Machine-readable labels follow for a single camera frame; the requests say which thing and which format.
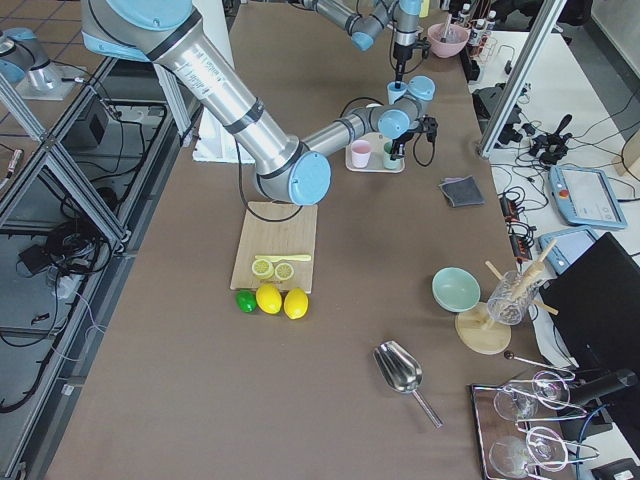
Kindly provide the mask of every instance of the white desk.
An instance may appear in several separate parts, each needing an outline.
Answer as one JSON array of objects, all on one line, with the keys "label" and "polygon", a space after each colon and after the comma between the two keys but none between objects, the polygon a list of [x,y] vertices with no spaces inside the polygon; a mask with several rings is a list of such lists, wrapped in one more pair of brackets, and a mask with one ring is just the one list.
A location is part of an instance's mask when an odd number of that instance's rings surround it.
[{"label": "white desk", "polygon": [[[513,56],[512,63],[515,64],[517,55],[519,54],[527,34],[521,32],[494,32],[492,38],[495,44],[490,46],[491,54],[487,56],[483,75],[479,82],[469,85],[469,90],[473,92],[478,88],[494,86],[496,83],[506,82],[507,74],[504,72],[504,66]],[[589,80],[584,75],[580,65],[573,57],[571,51],[565,44],[562,37],[558,34],[550,35],[546,41],[541,55],[536,60],[532,71],[527,78],[527,82],[531,84],[529,102],[526,99],[519,100],[523,113],[529,121],[540,121],[542,125],[539,127],[545,131],[555,131],[560,120],[565,114],[570,113],[573,119],[569,126],[563,130],[563,133],[571,132],[574,136],[582,135],[591,125],[607,118],[609,113],[596,95]],[[597,142],[609,135],[618,132],[618,128],[611,119],[607,119],[580,140],[584,142]],[[570,140],[568,143],[570,148],[580,145],[577,141]],[[600,143],[599,146],[611,152],[620,152],[624,145],[624,139],[621,135],[614,135],[611,138]],[[513,165],[515,158],[519,153],[524,153],[528,149],[528,139],[521,142],[523,148],[518,152],[515,149],[494,149],[490,161],[492,164],[510,164]],[[569,153],[558,162],[559,165],[575,164],[582,167],[598,167],[604,170],[611,179],[622,179],[633,184],[637,193],[640,194],[640,185],[632,177],[626,176],[621,178],[611,165],[612,162],[619,161],[620,158],[613,154],[598,150],[597,148],[584,146],[576,150],[570,150]],[[567,223],[559,214],[554,200],[549,191],[548,175],[546,173],[538,176],[533,170],[519,170],[520,173],[529,175],[535,181],[538,188],[542,189],[542,178],[544,177],[544,191],[549,198],[549,205],[541,210],[526,211],[524,220],[537,227],[537,235],[553,232],[567,228]],[[535,191],[532,185],[525,178],[513,175],[512,177],[500,168],[493,169],[496,190],[502,192],[508,186],[520,185],[527,192],[527,198],[543,200],[539,193]],[[619,199],[632,198],[633,191],[628,186],[617,181],[611,182],[612,187]],[[620,244],[631,254],[640,251],[640,202],[623,203],[622,210],[626,216],[629,226],[620,231],[613,232],[614,236]],[[547,267],[545,274],[547,278],[554,277],[552,270]],[[557,349],[551,332],[551,319],[549,315],[540,311],[538,319],[534,322],[536,326],[536,335],[540,350],[547,358],[554,361],[554,351]],[[558,364],[566,363],[563,357],[557,356]],[[600,450],[600,457],[587,465],[594,468],[605,465],[614,460],[624,457],[634,458],[639,462],[638,457],[633,450],[627,445],[622,438],[619,430],[614,425],[614,429],[600,435],[589,437],[589,445],[593,445]]]}]

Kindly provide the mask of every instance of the gray cloth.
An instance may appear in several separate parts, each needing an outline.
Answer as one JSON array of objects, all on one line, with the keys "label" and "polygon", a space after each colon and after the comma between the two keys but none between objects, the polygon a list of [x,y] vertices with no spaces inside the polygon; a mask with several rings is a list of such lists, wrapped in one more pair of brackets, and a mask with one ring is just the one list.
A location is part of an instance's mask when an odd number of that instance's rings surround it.
[{"label": "gray cloth", "polygon": [[484,197],[471,175],[464,178],[445,178],[438,187],[452,207],[484,205]]}]

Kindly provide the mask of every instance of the green bowl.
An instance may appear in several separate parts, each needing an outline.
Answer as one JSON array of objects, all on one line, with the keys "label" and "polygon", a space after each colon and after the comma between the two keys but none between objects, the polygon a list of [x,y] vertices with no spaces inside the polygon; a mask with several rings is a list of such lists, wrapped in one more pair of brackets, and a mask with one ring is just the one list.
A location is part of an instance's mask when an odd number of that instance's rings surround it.
[{"label": "green bowl", "polygon": [[436,302],[450,312],[466,312],[480,301],[480,285],[466,270],[447,267],[433,277],[431,290]]}]

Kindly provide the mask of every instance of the black monitor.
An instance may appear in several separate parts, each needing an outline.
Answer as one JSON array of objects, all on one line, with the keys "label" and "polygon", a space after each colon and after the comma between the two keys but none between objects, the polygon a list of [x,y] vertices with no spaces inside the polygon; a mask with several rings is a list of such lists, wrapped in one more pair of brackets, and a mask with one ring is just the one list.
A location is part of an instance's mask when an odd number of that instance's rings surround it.
[{"label": "black monitor", "polygon": [[[640,267],[610,233],[547,287],[544,302],[580,371],[630,369],[640,376]],[[640,386],[601,398],[640,455]]]}]

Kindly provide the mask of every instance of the wooden cutting board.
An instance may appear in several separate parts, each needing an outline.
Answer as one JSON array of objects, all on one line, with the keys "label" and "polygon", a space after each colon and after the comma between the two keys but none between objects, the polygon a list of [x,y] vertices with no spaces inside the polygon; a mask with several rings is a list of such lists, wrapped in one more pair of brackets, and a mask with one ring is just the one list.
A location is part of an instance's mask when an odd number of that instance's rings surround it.
[{"label": "wooden cutting board", "polygon": [[[268,202],[249,202],[249,207],[260,216],[274,219],[286,218],[298,209],[297,205]],[[286,222],[265,222],[247,211],[240,234],[236,263],[231,276],[231,289],[255,290],[262,283],[273,283],[283,292],[298,287],[306,293],[311,293],[317,217],[317,205],[303,207],[300,213]],[[258,280],[251,273],[251,264],[256,255],[298,253],[310,254],[311,261],[287,261],[294,269],[294,275],[290,280],[279,281],[275,277]]]}]

